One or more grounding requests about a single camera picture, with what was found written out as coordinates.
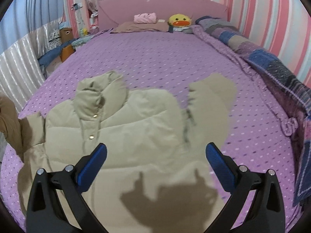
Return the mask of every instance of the blanket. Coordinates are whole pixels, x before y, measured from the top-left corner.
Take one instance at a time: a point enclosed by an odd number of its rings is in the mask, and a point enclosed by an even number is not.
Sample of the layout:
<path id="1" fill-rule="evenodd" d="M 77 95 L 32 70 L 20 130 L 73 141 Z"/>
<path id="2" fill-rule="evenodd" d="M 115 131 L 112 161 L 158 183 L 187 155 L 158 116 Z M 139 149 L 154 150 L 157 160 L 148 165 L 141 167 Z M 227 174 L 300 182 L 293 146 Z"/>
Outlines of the blanket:
<path id="1" fill-rule="evenodd" d="M 80 81 L 74 99 L 43 118 L 27 116 L 18 190 L 25 212 L 38 168 L 75 165 L 100 142 L 108 156 L 83 198 L 110 232 L 203 232 L 224 202 L 209 175 L 205 146 L 220 148 L 230 130 L 234 82 L 211 74 L 189 85 L 180 109 L 166 90 L 129 91 L 115 71 Z M 78 226 L 62 192 L 69 222 Z"/>
<path id="2" fill-rule="evenodd" d="M 282 62 L 261 46 L 251 42 L 231 23 L 204 16 L 196 20 L 203 30 L 229 46 L 264 79 L 298 129 L 291 134 L 296 158 L 294 205 L 311 195 L 311 89 L 302 84 Z"/>

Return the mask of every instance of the brown box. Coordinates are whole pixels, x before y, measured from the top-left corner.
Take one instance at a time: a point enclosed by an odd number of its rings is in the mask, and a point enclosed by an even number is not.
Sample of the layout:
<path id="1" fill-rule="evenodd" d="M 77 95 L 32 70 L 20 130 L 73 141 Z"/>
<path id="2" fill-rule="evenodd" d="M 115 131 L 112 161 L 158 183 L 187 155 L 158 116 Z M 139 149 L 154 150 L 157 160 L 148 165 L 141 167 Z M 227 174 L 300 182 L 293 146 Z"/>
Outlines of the brown box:
<path id="1" fill-rule="evenodd" d="M 72 39 L 73 37 L 73 29 L 72 28 L 64 28 L 60 30 L 60 37 L 62 39 L 62 43 L 66 43 Z"/>

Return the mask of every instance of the purple bedsheet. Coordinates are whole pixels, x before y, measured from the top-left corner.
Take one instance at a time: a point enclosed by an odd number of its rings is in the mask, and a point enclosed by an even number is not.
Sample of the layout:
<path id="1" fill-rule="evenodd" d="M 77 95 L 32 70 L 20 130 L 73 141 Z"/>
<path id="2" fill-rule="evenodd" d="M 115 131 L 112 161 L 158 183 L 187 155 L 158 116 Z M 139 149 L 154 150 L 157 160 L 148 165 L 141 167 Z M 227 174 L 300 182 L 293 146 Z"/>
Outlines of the purple bedsheet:
<path id="1" fill-rule="evenodd" d="M 45 81 L 27 102 L 20 118 L 36 111 L 45 116 L 58 103 L 74 97 L 78 81 L 109 70 L 122 73 L 131 89 L 169 90 L 181 107 L 187 106 L 189 83 L 211 73 L 220 73 L 233 80 L 238 96 L 230 114 L 232 129 L 221 151 L 238 165 L 245 164 L 253 171 L 275 169 L 282 189 L 287 226 L 297 218 L 298 208 L 292 207 L 295 175 L 290 139 L 283 134 L 278 119 L 264 100 L 284 118 L 285 112 L 270 91 L 261 93 L 241 67 L 195 35 L 179 32 L 99 35 L 71 55 Z M 0 188 L 7 208 L 25 229 L 16 184 L 21 167 L 19 157 L 8 146 L 1 168 Z M 215 174 L 212 171 L 210 174 L 221 196 L 227 200 L 229 194 L 224 192 Z M 249 206 L 248 199 L 236 226 L 242 223 Z"/>

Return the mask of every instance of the headboard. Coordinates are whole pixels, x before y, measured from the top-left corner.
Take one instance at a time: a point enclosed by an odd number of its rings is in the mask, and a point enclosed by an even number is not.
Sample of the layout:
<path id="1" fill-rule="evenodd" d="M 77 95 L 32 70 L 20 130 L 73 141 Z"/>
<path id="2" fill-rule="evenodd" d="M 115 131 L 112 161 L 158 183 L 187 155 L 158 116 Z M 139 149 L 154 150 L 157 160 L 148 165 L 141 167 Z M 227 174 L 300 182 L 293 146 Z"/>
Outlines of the headboard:
<path id="1" fill-rule="evenodd" d="M 153 12 L 158 19 L 165 20 L 174 14 L 185 14 L 193 23 L 207 15 L 228 18 L 227 6 L 210 0 L 102 0 L 98 7 L 99 28 L 101 31 L 115 28 L 133 21 L 134 15 Z"/>

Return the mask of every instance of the duck plush toy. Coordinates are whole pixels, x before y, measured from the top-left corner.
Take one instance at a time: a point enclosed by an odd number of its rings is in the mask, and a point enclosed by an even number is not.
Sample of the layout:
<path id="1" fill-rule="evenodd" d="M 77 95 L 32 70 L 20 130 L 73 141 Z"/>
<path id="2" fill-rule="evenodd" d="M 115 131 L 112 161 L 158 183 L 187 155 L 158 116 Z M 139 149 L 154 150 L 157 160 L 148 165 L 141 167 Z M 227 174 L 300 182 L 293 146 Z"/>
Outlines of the duck plush toy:
<path id="1" fill-rule="evenodd" d="M 174 27 L 186 27 L 191 25 L 191 19 L 183 14 L 175 14 L 169 18 L 169 25 Z"/>

